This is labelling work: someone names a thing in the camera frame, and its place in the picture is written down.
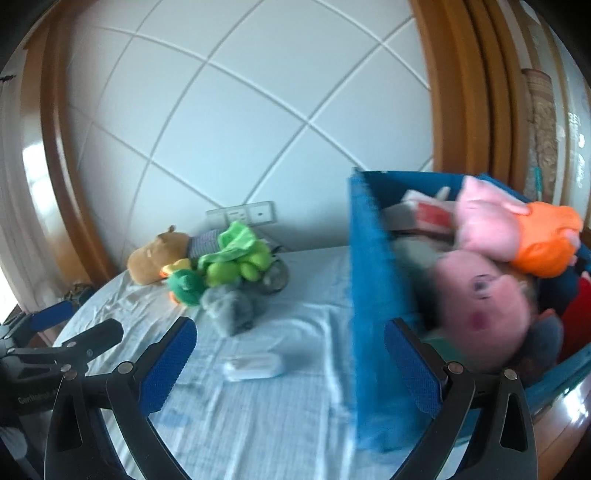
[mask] white tiled wall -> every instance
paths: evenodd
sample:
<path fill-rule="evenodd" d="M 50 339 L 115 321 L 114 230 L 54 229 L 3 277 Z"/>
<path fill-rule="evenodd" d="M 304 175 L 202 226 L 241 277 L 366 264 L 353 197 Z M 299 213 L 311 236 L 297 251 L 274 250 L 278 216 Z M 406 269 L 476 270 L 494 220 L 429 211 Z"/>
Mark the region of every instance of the white tiled wall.
<path fill-rule="evenodd" d="M 430 169 L 408 0 L 100 0 L 69 66 L 79 172 L 113 260 L 272 200 L 288 249 L 348 240 L 353 167 Z"/>

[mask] blue storage box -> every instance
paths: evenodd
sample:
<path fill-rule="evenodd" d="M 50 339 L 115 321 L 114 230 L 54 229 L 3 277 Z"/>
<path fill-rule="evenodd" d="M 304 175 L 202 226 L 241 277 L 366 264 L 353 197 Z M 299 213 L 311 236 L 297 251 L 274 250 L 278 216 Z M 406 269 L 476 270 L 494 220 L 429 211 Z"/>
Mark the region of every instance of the blue storage box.
<path fill-rule="evenodd" d="M 522 195 L 488 176 L 482 179 L 528 202 Z M 352 349 L 355 387 L 352 399 L 356 412 L 358 446 L 389 451 L 411 447 L 431 421 L 419 411 L 402 382 L 400 370 L 384 346 L 384 326 L 400 317 L 417 330 L 422 324 L 416 311 L 411 287 L 397 271 L 389 246 L 389 235 L 382 229 L 380 211 L 398 203 L 408 189 L 434 196 L 444 186 L 451 188 L 454 200 L 463 175 L 408 171 L 360 171 L 350 178 L 350 249 L 353 299 Z M 581 247 L 577 253 L 591 261 L 591 252 Z M 572 268 L 561 277 L 543 280 L 546 291 L 561 292 L 577 288 Z M 530 411 L 535 413 L 565 390 L 573 388 L 591 371 L 591 344 L 546 373 L 536 385 L 526 389 Z M 475 416 L 468 418 L 464 434 L 470 433 Z"/>

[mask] green plush toy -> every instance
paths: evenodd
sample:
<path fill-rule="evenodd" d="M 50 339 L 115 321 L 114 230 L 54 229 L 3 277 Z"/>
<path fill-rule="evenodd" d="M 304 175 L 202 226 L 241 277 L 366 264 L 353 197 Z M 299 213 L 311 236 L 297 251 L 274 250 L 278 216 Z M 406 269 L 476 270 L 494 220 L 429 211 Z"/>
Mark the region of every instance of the green plush toy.
<path fill-rule="evenodd" d="M 201 295 L 207 290 L 203 279 L 195 270 L 176 270 L 168 277 L 168 287 L 174 300 L 185 305 L 199 305 Z"/>
<path fill-rule="evenodd" d="M 199 258 L 199 270 L 205 273 L 210 287 L 232 283 L 239 277 L 258 281 L 271 266 L 269 247 L 243 223 L 232 222 L 217 240 L 220 251 Z"/>

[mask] bed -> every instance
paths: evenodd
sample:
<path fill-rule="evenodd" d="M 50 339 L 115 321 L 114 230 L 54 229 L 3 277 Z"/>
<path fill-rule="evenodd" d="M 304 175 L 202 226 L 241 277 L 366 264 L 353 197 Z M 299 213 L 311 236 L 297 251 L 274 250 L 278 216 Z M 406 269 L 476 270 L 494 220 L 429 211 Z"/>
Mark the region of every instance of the bed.
<path fill-rule="evenodd" d="M 179 316 L 195 320 L 197 347 L 164 408 L 150 415 L 170 451 L 194 479 L 388 479 L 408 451 L 387 454 L 355 449 L 349 355 L 349 250 L 347 247 L 281 254 L 289 285 L 256 300 L 255 327 L 219 337 L 198 307 L 168 299 L 166 286 L 135 285 L 127 272 L 100 289 L 69 321 L 56 345 L 115 318 L 123 341 L 89 364 L 89 374 L 136 360 Z M 286 361 L 283 376 L 228 383 L 225 359 L 271 351 Z M 127 473 L 141 473 L 111 412 L 105 420 Z M 456 448 L 441 473 L 448 478 L 464 448 Z"/>

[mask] peppa pig plush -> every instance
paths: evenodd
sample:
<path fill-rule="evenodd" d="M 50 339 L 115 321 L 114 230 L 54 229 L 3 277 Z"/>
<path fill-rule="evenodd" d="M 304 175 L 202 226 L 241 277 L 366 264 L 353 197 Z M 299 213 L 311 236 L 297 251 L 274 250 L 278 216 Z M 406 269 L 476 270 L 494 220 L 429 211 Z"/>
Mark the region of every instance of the peppa pig plush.
<path fill-rule="evenodd" d="M 583 222 L 571 207 L 526 204 L 490 182 L 466 176 L 456 200 L 456 226 L 458 248 L 553 278 L 576 259 Z"/>
<path fill-rule="evenodd" d="M 504 366 L 519 350 L 531 323 L 519 282 L 467 250 L 444 254 L 433 275 L 444 333 L 468 366 L 480 372 Z"/>

